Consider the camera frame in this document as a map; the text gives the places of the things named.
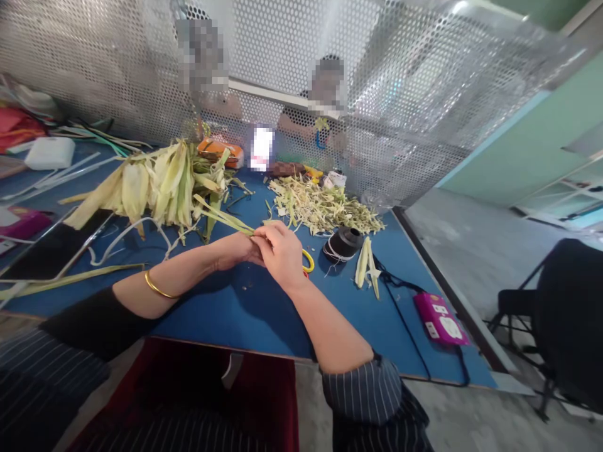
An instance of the metal mesh screen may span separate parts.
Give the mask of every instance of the metal mesh screen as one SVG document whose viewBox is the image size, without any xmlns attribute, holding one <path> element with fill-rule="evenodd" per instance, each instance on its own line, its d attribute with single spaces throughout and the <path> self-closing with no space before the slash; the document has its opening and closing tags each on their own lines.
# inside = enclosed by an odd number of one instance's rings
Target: metal mesh screen
<svg viewBox="0 0 603 452">
<path fill-rule="evenodd" d="M 277 152 L 348 175 L 378 205 L 410 206 L 574 55 L 532 24 L 466 1 L 5 0 L 0 68 L 88 119 L 166 143 L 194 132 L 244 144 L 277 124 Z M 229 75 L 301 95 L 312 63 L 340 58 L 347 111 L 315 142 L 315 116 L 230 90 L 182 92 L 175 20 L 210 18 Z"/>
</svg>

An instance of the gold bangle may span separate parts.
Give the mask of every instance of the gold bangle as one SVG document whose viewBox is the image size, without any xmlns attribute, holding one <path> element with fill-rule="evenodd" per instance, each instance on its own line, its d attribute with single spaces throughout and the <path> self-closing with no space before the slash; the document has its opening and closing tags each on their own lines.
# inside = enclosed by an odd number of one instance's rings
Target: gold bangle
<svg viewBox="0 0 603 452">
<path fill-rule="evenodd" d="M 144 272 L 144 280 L 146 281 L 146 283 L 149 285 L 149 287 L 151 289 L 153 289 L 155 292 L 157 292 L 159 295 L 163 295 L 165 298 L 171 298 L 171 299 L 176 299 L 179 298 L 179 296 L 172 296 L 172 295 L 167 295 L 165 292 L 160 291 L 152 282 L 151 282 L 151 278 L 149 278 L 149 273 L 151 271 L 147 270 L 146 272 Z"/>
</svg>

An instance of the scissors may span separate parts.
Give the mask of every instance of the scissors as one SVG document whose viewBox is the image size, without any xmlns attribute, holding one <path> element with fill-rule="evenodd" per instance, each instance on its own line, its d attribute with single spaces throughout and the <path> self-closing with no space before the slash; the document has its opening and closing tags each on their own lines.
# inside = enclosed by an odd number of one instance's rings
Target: scissors
<svg viewBox="0 0 603 452">
<path fill-rule="evenodd" d="M 301 249 L 301 253 L 306 257 L 306 259 L 308 259 L 308 262 L 310 263 L 310 267 L 304 267 L 302 266 L 301 268 L 303 269 L 303 271 L 308 274 L 308 273 L 312 273 L 312 271 L 314 270 L 314 259 L 312 259 L 312 256 L 310 255 L 309 252 L 307 252 L 305 249 Z"/>
</svg>

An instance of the blue tabletop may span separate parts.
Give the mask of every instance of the blue tabletop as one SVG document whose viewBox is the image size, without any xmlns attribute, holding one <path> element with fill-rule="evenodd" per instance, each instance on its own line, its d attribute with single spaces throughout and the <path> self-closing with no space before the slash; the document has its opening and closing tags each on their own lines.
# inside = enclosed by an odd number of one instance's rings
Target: blue tabletop
<svg viewBox="0 0 603 452">
<path fill-rule="evenodd" d="M 79 144 L 74 162 L 100 150 L 103 151 L 103 155 L 94 161 L 110 156 L 107 148 L 92 143 Z M 93 190 L 117 165 L 118 162 L 109 163 L 81 178 L 31 198 L 21 205 L 56 212 L 57 216 L 61 216 L 72 205 L 61 206 L 56 203 L 57 200 Z M 44 172 L 28 171 L 0 180 L 0 196 L 20 191 L 43 175 Z M 263 174 L 242 170 L 239 172 L 239 177 L 256 194 L 240 201 L 232 210 L 240 213 L 241 219 L 246 224 L 257 227 L 268 218 L 264 200 L 268 200 L 272 205 L 274 193 L 263 185 Z M 238 188 L 234 190 L 236 191 L 234 196 L 238 196 Z M 428 292 L 442 295 L 394 215 L 387 213 L 383 219 L 387 225 L 386 229 L 372 238 L 375 255 L 391 273 L 421 286 Z M 114 224 L 117 226 L 109 226 L 104 236 L 93 243 L 92 247 L 97 256 L 104 253 L 116 237 L 117 231 L 123 230 L 127 225 L 127 220 L 119 218 Z M 124 250 L 112 256 L 106 265 L 139 262 L 155 265 L 161 262 L 166 251 L 165 241 L 152 231 L 155 227 L 151 228 L 149 225 L 151 223 L 145 224 L 146 241 L 142 241 L 135 231 L 128 234 L 114 248 L 114 250 L 122 248 Z M 212 241 L 232 232 L 229 227 L 217 223 L 212 233 Z M 172 241 L 177 237 L 174 228 L 166 228 L 166 234 Z M 312 237 L 306 227 L 300 228 L 297 236 L 316 263 L 315 270 L 310 274 L 312 282 L 377 352 L 388 357 L 398 366 L 401 374 L 427 378 L 428 372 L 425 368 L 427 367 L 433 380 L 458 384 L 463 382 L 459 357 L 453 350 L 443 348 L 427 337 L 412 300 L 414 295 L 412 291 L 406 288 L 393 289 L 394 297 L 406 321 L 405 326 L 382 283 L 381 301 L 375 298 L 372 289 L 366 286 L 365 290 L 356 288 L 353 282 L 356 258 L 329 271 L 330 263 L 321 252 L 325 239 Z M 172 256 L 200 245 L 202 243 L 199 236 L 191 232 L 187 235 L 186 247 L 179 245 L 172 252 Z M 16 251 L 11 251 L 3 256 L 0 259 L 0 266 L 4 267 L 16 254 Z M 92 268 L 90 255 L 86 253 L 69 274 Z M 52 291 L 16 298 L 5 309 L 12 313 L 46 318 L 136 271 L 119 271 Z M 186 297 L 186 300 L 166 316 L 153 334 L 260 353 L 313 358 L 310 339 L 287 295 L 266 269 L 247 263 L 238 265 L 228 272 L 213 274 L 204 280 Z M 462 347 L 462 351 L 471 384 L 495 387 L 487 365 L 479 356 L 477 349 L 471 345 Z"/>
</svg>

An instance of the spool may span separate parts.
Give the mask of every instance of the spool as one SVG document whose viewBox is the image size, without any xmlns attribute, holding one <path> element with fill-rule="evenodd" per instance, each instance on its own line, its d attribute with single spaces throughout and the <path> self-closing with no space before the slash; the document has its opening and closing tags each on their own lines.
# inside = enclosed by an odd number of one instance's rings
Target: spool
<svg viewBox="0 0 603 452">
<path fill-rule="evenodd" d="M 362 248 L 362 234 L 355 228 L 341 227 L 329 237 L 322 252 L 334 264 L 347 262 Z"/>
</svg>

